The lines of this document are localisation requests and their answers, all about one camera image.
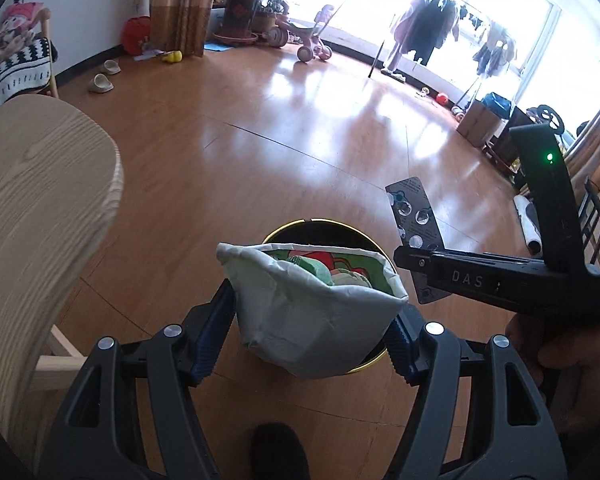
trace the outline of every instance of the red bag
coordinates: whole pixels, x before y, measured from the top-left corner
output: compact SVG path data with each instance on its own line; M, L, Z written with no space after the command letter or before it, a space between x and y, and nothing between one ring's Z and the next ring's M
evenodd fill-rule
M144 45L149 43L150 29L151 19L148 16L138 16L126 20L121 38L122 47L126 53L131 56L140 56L144 50Z

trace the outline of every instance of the red balloon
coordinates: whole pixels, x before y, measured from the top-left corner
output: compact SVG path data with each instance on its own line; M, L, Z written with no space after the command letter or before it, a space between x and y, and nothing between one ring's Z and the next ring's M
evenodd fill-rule
M436 102L439 105L446 105L449 102L449 96L443 93L436 95Z

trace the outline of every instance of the pink tricycle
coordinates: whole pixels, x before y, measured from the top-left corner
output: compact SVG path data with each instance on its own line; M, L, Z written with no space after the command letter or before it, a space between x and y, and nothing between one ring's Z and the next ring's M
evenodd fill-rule
M314 57L318 57L323 61L327 61L332 55L331 47L325 45L320 39L320 35L329 25L331 19L342 8L347 0L344 0L340 6L334 10L332 5L325 5L314 18L314 26L299 27L289 21L289 6L286 2L282 2L283 13L276 18L276 26L267 33L267 42L269 46L280 48L289 41L289 33L297 36L302 41L302 46L298 49L298 59L304 63L311 61Z

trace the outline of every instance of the yellow rubber duck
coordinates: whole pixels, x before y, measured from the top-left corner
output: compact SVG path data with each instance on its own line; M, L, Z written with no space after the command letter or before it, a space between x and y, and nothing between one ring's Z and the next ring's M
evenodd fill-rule
M179 50L172 50L162 56L162 60L165 63L179 63L182 61L182 53Z

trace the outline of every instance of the white bag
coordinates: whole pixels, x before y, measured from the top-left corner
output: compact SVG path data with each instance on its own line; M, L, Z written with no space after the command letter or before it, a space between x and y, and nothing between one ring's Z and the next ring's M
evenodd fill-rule
M263 252L273 250L374 258L394 295L363 286L326 285L296 264ZM218 244L216 256L236 293L242 344L300 378L341 375L358 366L409 299L400 276L379 253L295 244Z

